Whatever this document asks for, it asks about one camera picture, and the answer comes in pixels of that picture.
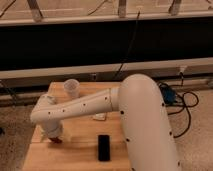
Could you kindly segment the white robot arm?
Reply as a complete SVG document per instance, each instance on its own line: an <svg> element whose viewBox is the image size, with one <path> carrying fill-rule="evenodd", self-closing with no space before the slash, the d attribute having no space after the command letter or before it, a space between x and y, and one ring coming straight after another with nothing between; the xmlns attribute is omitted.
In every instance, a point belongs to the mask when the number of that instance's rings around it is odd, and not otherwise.
<svg viewBox="0 0 213 171"><path fill-rule="evenodd" d="M133 74L117 87L59 104L43 95L30 120L57 137L64 119L114 111L120 114L132 171L182 171L161 91L147 75Z"/></svg>

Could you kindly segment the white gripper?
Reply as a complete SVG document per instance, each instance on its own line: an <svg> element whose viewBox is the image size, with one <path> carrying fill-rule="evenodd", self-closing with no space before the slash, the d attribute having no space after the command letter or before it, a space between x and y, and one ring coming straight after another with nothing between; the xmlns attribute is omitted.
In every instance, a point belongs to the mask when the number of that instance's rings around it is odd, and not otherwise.
<svg viewBox="0 0 213 171"><path fill-rule="evenodd" d="M59 138L62 135L63 125L60 121L45 122L40 126L47 138Z"/></svg>

